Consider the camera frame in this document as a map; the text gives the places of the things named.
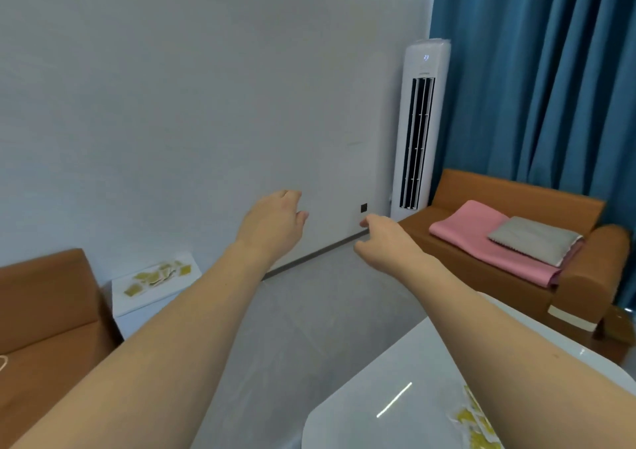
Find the dark baseboard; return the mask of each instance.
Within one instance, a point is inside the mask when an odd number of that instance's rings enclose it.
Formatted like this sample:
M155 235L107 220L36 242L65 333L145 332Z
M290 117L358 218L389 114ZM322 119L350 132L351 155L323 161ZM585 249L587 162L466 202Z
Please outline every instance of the dark baseboard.
M303 258L299 258L298 260L292 261L291 263L283 265L282 267L275 268L274 270L272 270L270 272L267 272L265 274L265 276L263 277L263 280L267 280L267 278L272 278L274 275L278 275L279 273L282 273L282 272L284 272L286 270L289 270L290 268L297 267L301 263L304 263L304 262L309 261L309 260L311 260L313 258L316 258L317 256L320 256L320 255L322 255L322 254L324 254L324 253L326 253L328 251L331 251L331 250L333 250L335 248L341 247L342 245L345 245L345 244L347 244L349 242L352 242L353 240L356 240L356 239L360 238L361 236L365 236L367 233L369 233L369 230L365 229L364 231L361 231L360 233L358 233L356 235L353 235L353 236L350 236L348 238L345 238L344 240L340 240L339 242L334 243L332 245L329 245L328 247L325 247L325 248L323 248L321 250L318 250L316 252L309 253L309 255L304 256Z

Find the curtain fold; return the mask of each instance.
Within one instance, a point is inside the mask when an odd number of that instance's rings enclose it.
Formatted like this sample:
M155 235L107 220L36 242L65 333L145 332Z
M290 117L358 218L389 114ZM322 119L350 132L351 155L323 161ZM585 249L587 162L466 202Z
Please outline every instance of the curtain fold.
M453 42L434 185L444 167L608 201L636 228L634 0L435 0ZM636 256L617 302L636 308Z

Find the glossy white tabletop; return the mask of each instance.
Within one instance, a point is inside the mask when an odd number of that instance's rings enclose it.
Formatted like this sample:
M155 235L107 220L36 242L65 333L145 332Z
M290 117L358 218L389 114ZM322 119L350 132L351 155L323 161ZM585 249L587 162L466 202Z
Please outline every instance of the glossy white tabletop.
M492 303L636 395L619 366L484 295ZM447 414L464 401L457 366L429 319L309 414L303 449L462 447Z

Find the person's left arm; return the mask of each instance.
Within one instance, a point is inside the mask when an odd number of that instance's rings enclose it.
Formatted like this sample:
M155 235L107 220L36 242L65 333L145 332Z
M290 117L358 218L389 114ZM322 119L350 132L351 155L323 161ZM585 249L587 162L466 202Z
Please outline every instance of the person's left arm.
M190 447L259 282L302 236L300 195L279 191L256 203L217 263L13 448Z

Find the person's right arm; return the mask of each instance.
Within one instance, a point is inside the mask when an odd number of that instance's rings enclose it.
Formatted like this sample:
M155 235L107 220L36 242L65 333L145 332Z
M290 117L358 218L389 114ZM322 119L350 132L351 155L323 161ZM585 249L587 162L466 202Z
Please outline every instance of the person's right arm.
M355 251L403 283L507 449L636 448L636 397L491 304L394 221L369 215Z

